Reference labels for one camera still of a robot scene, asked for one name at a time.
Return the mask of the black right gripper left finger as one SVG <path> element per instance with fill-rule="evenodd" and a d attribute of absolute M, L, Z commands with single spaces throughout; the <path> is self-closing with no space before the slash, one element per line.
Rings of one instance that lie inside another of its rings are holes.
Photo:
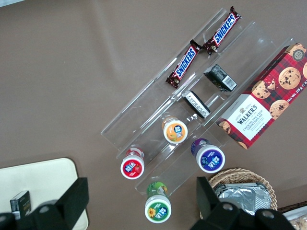
<path fill-rule="evenodd" d="M 34 229 L 73 229 L 88 202 L 88 179 L 78 178 L 54 204 L 45 204 L 34 211 Z"/>

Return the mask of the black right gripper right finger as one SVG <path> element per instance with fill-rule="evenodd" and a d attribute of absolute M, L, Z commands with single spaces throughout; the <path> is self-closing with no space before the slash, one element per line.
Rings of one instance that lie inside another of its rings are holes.
<path fill-rule="evenodd" d="M 238 230 L 239 209 L 232 203 L 221 202 L 206 177 L 196 179 L 196 199 L 202 214 L 193 230 Z"/>

